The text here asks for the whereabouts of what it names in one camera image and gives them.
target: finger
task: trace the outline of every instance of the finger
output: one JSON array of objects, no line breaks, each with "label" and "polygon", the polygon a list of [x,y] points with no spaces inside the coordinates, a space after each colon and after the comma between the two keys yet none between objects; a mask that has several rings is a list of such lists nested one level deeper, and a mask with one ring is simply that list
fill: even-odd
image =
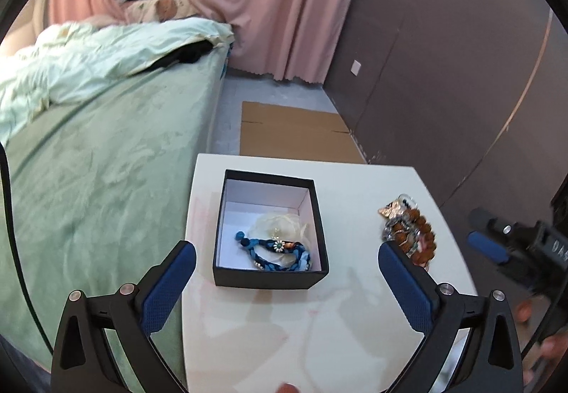
[{"label": "finger", "polygon": [[284,383],[280,385],[276,393],[300,393],[300,391],[295,386],[290,385],[289,383]]},{"label": "finger", "polygon": [[534,378],[535,373],[533,371],[523,371],[523,385],[529,385]]},{"label": "finger", "polygon": [[540,353],[547,360],[558,360],[568,350],[568,334],[556,334],[548,337],[540,346]]},{"label": "finger", "polygon": [[530,300],[522,301],[515,308],[515,320],[517,322],[527,322],[532,314],[532,303]]}]

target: metal bolt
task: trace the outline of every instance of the metal bolt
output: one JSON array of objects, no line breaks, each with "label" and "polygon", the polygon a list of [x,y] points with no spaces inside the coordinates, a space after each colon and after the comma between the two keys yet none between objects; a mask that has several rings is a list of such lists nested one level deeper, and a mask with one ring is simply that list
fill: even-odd
[{"label": "metal bolt", "polygon": [[81,291],[73,291],[69,294],[69,300],[78,301],[81,298]]},{"label": "metal bolt", "polygon": [[451,295],[454,293],[454,287],[451,284],[440,284],[439,291],[444,295]]},{"label": "metal bolt", "polygon": [[120,293],[122,295],[130,295],[131,293],[134,292],[134,284],[122,284],[120,286]]},{"label": "metal bolt", "polygon": [[493,291],[493,298],[497,301],[504,301],[505,294],[502,293],[501,291]]}]

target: gray floor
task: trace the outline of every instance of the gray floor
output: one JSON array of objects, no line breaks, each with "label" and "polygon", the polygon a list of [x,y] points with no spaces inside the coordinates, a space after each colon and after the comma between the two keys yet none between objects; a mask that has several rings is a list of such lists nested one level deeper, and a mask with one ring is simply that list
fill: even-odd
[{"label": "gray floor", "polygon": [[270,76],[229,70],[217,109],[211,153],[239,154],[242,102],[337,112],[322,86],[276,82]]}]

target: white wall switch plate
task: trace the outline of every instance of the white wall switch plate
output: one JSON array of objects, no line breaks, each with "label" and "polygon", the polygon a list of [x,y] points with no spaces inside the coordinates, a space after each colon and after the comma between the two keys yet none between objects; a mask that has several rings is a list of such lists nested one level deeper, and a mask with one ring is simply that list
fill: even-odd
[{"label": "white wall switch plate", "polygon": [[353,62],[353,66],[351,66],[351,72],[353,72],[353,74],[357,75],[357,74],[359,74],[360,69],[361,69],[361,63],[358,62],[357,60],[355,60]]}]

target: white table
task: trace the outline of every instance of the white table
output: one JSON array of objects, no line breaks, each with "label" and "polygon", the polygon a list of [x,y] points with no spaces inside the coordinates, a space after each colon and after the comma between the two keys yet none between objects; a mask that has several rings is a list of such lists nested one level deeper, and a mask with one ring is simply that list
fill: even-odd
[{"label": "white table", "polygon": [[[328,276],[308,291],[215,286],[213,250],[226,169],[315,181]],[[401,193],[418,202],[436,233],[431,276],[475,294],[455,239],[413,168],[200,154],[186,231],[198,263],[182,294],[190,392],[272,393],[282,382],[302,393],[388,388],[422,338],[377,265],[384,226],[377,209]]]}]

